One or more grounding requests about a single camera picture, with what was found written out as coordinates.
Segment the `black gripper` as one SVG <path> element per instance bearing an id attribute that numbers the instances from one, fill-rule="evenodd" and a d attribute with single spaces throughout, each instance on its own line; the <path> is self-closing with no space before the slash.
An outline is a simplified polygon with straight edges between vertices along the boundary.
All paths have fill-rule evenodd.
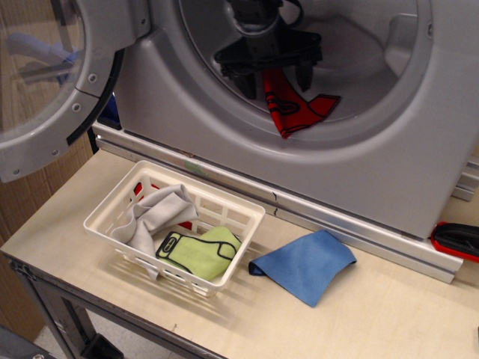
<path id="1" fill-rule="evenodd" d="M 244 34 L 219 50 L 214 60 L 222 75 L 234 78 L 234 84 L 248 99 L 257 98 L 255 73 L 282 67 L 295 68 L 296 82 L 305 92 L 311 88 L 314 65 L 323 59 L 321 42 L 317 33 L 281 23 L 260 34 Z"/>

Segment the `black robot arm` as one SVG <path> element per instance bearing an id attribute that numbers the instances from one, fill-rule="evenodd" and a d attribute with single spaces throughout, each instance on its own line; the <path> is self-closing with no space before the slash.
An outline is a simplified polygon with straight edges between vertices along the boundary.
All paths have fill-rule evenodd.
<path id="1" fill-rule="evenodd" d="M 219 50 L 214 60 L 248 99 L 257 96 L 255 74 L 264 70 L 294 67 L 301 90 L 311 87 L 313 67 L 323 59 L 319 34 L 296 30 L 304 11 L 299 1 L 291 2 L 299 14 L 286 23 L 279 8 L 282 1 L 231 1 L 234 25 L 241 38 Z"/>

